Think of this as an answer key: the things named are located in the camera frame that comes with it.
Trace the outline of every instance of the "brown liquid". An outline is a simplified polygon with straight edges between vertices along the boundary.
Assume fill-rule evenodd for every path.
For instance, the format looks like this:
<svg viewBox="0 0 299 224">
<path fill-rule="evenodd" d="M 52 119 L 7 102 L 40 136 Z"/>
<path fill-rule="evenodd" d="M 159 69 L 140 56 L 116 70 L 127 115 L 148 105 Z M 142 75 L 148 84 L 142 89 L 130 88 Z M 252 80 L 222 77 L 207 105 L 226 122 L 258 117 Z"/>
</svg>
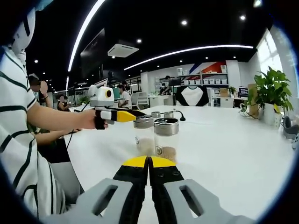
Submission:
<svg viewBox="0 0 299 224">
<path fill-rule="evenodd" d="M 173 147 L 156 147 L 156 156 L 168 159 L 176 163 L 177 151 Z"/>
</svg>

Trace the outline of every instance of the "cardboard box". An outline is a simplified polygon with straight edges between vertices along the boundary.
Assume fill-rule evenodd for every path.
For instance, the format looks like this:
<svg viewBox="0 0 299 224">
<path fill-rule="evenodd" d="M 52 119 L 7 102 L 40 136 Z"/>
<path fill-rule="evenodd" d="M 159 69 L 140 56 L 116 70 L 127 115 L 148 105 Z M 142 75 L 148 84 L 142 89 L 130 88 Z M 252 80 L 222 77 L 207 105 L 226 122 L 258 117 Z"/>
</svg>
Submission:
<svg viewBox="0 0 299 224">
<path fill-rule="evenodd" d="M 228 89 L 227 88 L 220 88 L 219 89 L 220 97 L 228 97 Z"/>
</svg>

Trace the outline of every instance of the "clear cup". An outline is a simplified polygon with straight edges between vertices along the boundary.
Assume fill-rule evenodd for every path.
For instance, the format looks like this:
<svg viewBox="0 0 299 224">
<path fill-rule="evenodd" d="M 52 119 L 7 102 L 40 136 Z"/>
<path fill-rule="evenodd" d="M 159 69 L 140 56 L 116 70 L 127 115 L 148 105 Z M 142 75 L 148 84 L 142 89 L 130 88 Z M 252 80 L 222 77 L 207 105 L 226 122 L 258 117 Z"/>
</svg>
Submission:
<svg viewBox="0 0 299 224">
<path fill-rule="evenodd" d="M 136 147 L 140 155 L 155 155 L 154 119 L 151 115 L 134 120 Z"/>
<path fill-rule="evenodd" d="M 156 156 L 177 162 L 178 119 L 160 118 L 154 122 Z"/>
</svg>

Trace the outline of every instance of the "gray gripper handle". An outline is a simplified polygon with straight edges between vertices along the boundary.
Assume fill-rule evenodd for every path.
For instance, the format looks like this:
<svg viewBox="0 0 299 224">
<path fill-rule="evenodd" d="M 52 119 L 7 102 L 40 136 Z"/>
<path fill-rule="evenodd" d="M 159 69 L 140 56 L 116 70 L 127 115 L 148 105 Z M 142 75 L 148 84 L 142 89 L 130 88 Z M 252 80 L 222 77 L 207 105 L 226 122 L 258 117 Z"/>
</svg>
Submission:
<svg viewBox="0 0 299 224">
<path fill-rule="evenodd" d="M 192 179 L 164 184 L 177 224 L 252 224 L 245 216 L 233 216 L 220 207 L 217 196 Z M 197 214 L 194 218 L 190 209 Z"/>
<path fill-rule="evenodd" d="M 106 178 L 83 193 L 71 210 L 64 214 L 48 216 L 42 219 L 42 222 L 45 224 L 118 224 L 132 186 L 131 182 Z M 100 213 L 105 208 L 105 214 L 102 216 Z"/>
</svg>

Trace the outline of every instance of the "curved light strip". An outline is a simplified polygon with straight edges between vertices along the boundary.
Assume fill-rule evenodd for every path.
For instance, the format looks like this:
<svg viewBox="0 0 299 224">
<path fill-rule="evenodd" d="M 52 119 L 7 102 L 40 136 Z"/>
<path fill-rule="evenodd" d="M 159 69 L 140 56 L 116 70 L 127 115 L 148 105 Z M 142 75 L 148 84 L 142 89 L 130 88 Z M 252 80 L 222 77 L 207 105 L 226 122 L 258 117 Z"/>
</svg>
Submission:
<svg viewBox="0 0 299 224">
<path fill-rule="evenodd" d="M 187 52 L 187 51 L 192 51 L 192 50 L 201 50 L 201 49 L 210 49 L 210 48 L 248 48 L 248 49 L 253 49 L 252 46 L 244 46 L 244 45 L 231 45 L 231 44 L 227 44 L 227 45 L 214 45 L 214 46 L 205 46 L 205 47 L 198 47 L 198 48 L 190 48 L 190 49 L 185 49 L 185 50 L 179 50 L 179 51 L 175 51 L 175 52 L 171 52 L 171 53 L 168 53 L 168 54 L 165 54 L 165 55 L 160 55 L 158 57 L 153 57 L 151 59 L 148 59 L 148 60 L 145 60 L 143 62 L 140 62 L 140 63 L 137 63 L 137 64 L 134 64 L 130 67 L 127 67 L 124 69 L 125 70 L 128 70 L 128 69 L 131 69 L 135 66 L 138 66 L 140 64 L 144 64 L 146 62 L 150 62 L 150 61 L 153 61 L 153 60 L 156 60 L 158 58 L 161 58 L 161 57 L 167 57 L 167 56 L 170 56 L 170 55 L 175 55 L 175 54 L 179 54 L 179 53 L 183 53 L 183 52 Z"/>
<path fill-rule="evenodd" d="M 93 8 L 90 10 L 89 14 L 87 15 L 80 31 L 79 31 L 79 34 L 76 38 L 76 42 L 75 42 L 75 45 L 74 45 L 74 48 L 73 48 L 73 52 L 71 53 L 71 59 L 70 59 L 70 64 L 69 64 L 69 69 L 68 71 L 71 71 L 71 67 L 73 65 L 73 62 L 74 62 L 74 58 L 75 58 L 75 55 L 76 55 L 76 52 L 77 52 L 77 49 L 78 49 L 78 46 L 79 46 L 79 43 L 83 37 L 83 34 L 86 30 L 86 28 L 88 27 L 88 24 L 90 23 L 90 21 L 92 20 L 93 16 L 96 14 L 96 12 L 98 11 L 98 9 L 100 8 L 100 6 L 104 3 L 105 0 L 98 0 Z"/>
</svg>

